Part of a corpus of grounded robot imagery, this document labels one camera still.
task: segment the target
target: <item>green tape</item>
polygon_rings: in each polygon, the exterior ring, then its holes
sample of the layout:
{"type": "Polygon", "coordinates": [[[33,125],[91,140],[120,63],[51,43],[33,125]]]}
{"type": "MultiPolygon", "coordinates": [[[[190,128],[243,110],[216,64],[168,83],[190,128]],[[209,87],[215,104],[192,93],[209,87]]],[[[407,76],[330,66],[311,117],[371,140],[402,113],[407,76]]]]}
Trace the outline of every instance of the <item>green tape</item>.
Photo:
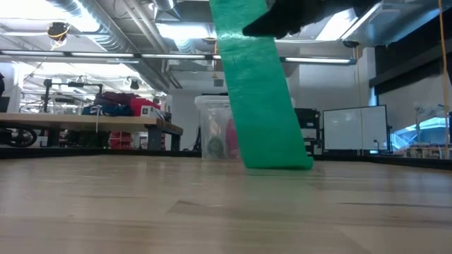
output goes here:
{"type": "Polygon", "coordinates": [[[312,168],[273,38],[242,34],[265,0],[210,0],[210,9],[245,166],[312,168]]]}

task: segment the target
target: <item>wooden floor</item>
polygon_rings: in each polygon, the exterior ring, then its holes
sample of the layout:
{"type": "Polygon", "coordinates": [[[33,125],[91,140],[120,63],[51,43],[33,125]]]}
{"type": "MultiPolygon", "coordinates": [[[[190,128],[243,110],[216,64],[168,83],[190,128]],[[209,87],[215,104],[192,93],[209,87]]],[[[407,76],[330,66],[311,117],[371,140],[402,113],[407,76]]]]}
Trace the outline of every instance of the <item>wooden floor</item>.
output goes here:
{"type": "Polygon", "coordinates": [[[164,157],[0,161],[1,254],[452,253],[452,174],[164,157]]]}

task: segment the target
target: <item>workbench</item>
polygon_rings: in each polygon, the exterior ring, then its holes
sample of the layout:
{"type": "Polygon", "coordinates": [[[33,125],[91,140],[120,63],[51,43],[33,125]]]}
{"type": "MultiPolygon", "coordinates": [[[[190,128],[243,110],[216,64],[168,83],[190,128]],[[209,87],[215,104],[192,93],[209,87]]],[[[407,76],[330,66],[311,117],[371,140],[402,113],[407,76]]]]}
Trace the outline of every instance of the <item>workbench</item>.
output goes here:
{"type": "Polygon", "coordinates": [[[147,132],[148,150],[161,150],[162,133],[171,138],[171,151],[179,151],[184,130],[162,119],[137,116],[77,116],[0,113],[0,127],[45,130],[147,132]]]}

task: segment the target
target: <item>computer monitor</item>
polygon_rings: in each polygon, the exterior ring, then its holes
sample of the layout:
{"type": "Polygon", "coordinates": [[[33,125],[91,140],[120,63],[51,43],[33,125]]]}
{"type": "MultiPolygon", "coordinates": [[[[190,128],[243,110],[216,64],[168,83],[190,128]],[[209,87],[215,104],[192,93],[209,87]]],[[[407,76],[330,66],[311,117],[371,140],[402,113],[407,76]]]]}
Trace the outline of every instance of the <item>computer monitor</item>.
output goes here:
{"type": "Polygon", "coordinates": [[[0,97],[0,113],[8,111],[9,97],[0,97]]]}

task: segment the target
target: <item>clear plastic bin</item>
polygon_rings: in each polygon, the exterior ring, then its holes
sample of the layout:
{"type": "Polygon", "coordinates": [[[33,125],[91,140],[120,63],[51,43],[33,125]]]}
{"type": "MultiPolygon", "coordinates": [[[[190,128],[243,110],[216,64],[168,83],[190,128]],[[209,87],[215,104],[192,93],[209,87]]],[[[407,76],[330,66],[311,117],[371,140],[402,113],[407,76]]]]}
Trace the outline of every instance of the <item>clear plastic bin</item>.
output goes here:
{"type": "Polygon", "coordinates": [[[228,96],[198,96],[203,159],[240,159],[228,96]]]}

